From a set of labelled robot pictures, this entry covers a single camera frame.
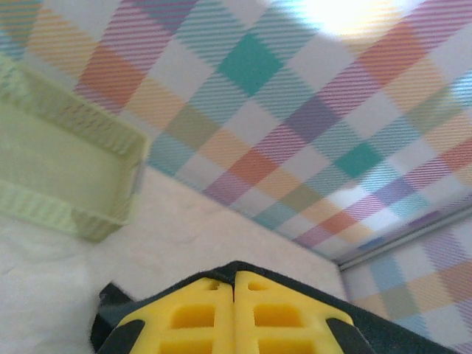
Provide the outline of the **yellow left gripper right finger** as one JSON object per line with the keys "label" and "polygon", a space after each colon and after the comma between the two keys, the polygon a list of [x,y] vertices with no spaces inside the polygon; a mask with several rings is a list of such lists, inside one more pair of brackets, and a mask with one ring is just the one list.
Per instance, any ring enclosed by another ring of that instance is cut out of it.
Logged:
{"label": "yellow left gripper right finger", "polygon": [[371,354],[351,317],[249,271],[235,276],[235,354]]}

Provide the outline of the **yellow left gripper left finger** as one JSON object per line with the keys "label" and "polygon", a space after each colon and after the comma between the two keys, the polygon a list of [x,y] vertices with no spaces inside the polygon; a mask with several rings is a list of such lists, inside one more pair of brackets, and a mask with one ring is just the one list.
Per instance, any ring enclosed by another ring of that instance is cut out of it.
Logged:
{"label": "yellow left gripper left finger", "polygon": [[120,316],[97,354],[234,354],[233,289],[203,277]]}

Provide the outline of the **black t-shirt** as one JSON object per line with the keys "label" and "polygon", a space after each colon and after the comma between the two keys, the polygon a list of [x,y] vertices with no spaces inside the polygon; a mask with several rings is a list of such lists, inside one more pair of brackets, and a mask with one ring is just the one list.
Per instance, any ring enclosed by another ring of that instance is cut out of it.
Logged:
{"label": "black t-shirt", "polygon": [[[370,344],[371,354],[457,354],[453,350],[436,344],[410,330],[404,329],[369,311],[362,310],[334,296],[312,288],[309,285],[242,261],[233,261],[221,267],[193,274],[162,292],[141,300],[129,297],[129,295],[113,283],[107,284],[100,292],[100,303],[97,307],[94,323],[91,326],[89,341],[94,354],[97,354],[98,350],[113,330],[114,325],[118,323],[120,316],[138,308],[138,305],[143,302],[149,303],[150,300],[160,299],[200,278],[207,277],[211,280],[218,280],[230,284],[233,289],[234,305],[235,276],[239,271],[249,271],[259,274],[347,313],[353,320],[356,328]],[[235,329],[235,305],[233,328]]]}

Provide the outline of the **pale green perforated plastic basket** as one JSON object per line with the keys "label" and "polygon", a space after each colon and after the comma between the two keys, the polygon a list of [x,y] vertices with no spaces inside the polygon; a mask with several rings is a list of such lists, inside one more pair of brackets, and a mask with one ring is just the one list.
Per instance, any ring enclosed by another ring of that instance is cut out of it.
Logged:
{"label": "pale green perforated plastic basket", "polygon": [[0,53],[0,213],[94,242],[127,226],[149,141]]}

